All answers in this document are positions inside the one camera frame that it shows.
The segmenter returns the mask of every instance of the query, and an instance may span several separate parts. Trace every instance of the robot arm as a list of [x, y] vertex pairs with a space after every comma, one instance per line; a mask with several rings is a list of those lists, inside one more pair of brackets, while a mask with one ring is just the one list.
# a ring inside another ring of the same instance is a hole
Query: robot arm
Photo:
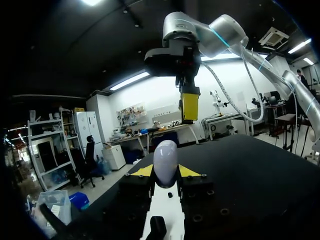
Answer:
[[[194, 85], [201, 64], [200, 53], [214, 57], [225, 50], [238, 55], [258, 69], [277, 89], [279, 94], [288, 100], [293, 92], [296, 99], [308, 116], [317, 139], [313, 149], [320, 151], [320, 104], [310, 91], [291, 72], [285, 71], [280, 76], [273, 66], [259, 54], [245, 48], [248, 37], [242, 27], [228, 15], [222, 15], [209, 25], [192, 19], [183, 12], [172, 12], [164, 19], [162, 45], [164, 48], [152, 49], [145, 55], [146, 70], [154, 76], [176, 76], [183, 99], [185, 86], [188, 93], [199, 96], [199, 88]], [[190, 105], [198, 112], [198, 98], [192, 101], [180, 101], [181, 109]], [[188, 115], [182, 111], [182, 121]]]

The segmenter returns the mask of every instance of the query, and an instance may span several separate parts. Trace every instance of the plastic container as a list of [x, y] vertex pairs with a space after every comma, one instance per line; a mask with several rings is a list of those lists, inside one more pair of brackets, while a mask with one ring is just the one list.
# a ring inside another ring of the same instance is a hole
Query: plastic container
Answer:
[[99, 172], [102, 175], [108, 175], [111, 173], [111, 167], [107, 160], [105, 160], [103, 157], [100, 157], [99, 162], [97, 163]]
[[43, 230], [43, 232], [52, 238], [56, 231], [48, 223], [46, 218], [42, 215], [39, 210], [39, 206], [45, 203], [46, 206], [65, 224], [71, 222], [71, 202], [69, 200], [67, 190], [57, 190], [57, 191], [46, 191], [41, 192], [36, 203], [34, 211], [34, 220], [38, 226]]
[[85, 210], [89, 207], [89, 199], [87, 195], [82, 192], [76, 192], [69, 196], [71, 203], [78, 209], [78, 210]]

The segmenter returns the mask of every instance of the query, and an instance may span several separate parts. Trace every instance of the storage box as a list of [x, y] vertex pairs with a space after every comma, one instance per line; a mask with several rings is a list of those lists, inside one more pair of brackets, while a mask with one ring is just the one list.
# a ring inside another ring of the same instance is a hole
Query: storage box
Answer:
[[83, 107], [75, 107], [75, 108], [73, 109], [73, 111], [74, 111], [74, 112], [84, 112], [85, 109], [84, 109]]
[[40, 212], [39, 206], [46, 204], [53, 214], [55, 214], [65, 225], [71, 222], [71, 202], [67, 190], [41, 192], [34, 210], [34, 220], [44, 231], [48, 238], [52, 238], [56, 231], [48, 223], [46, 218]]

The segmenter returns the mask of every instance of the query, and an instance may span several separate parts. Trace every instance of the screw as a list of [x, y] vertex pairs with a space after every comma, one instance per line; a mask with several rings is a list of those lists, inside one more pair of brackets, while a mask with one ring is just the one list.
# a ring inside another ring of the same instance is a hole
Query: screw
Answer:
[[213, 190], [208, 190], [208, 191], [206, 191], [206, 194], [213, 195], [213, 194], [215, 194], [215, 192]]
[[189, 198], [194, 198], [196, 196], [196, 194], [194, 192], [189, 192], [188, 193], [188, 197]]
[[221, 214], [222, 216], [228, 216], [228, 215], [230, 214], [230, 211], [229, 211], [228, 208], [222, 208], [222, 209], [220, 210], [220, 214]]
[[198, 222], [201, 222], [203, 220], [203, 217], [200, 215], [200, 214], [196, 214], [196, 215], [193, 215], [193, 221], [195, 223], [198, 223]]

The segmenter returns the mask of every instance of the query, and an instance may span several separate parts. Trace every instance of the office chair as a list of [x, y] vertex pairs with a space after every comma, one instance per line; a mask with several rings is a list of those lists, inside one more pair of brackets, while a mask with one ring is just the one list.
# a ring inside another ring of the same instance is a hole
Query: office chair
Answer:
[[83, 161], [79, 161], [75, 171], [80, 175], [83, 180], [80, 182], [80, 187], [83, 189], [83, 184], [90, 180], [92, 186], [95, 188], [96, 185], [94, 185], [94, 182], [92, 178], [102, 178], [102, 180], [105, 179], [105, 177], [101, 174], [99, 174], [98, 165], [94, 159], [95, 154], [95, 142], [94, 138], [90, 135], [86, 138], [88, 143], [86, 144], [86, 151], [85, 151], [85, 159]]

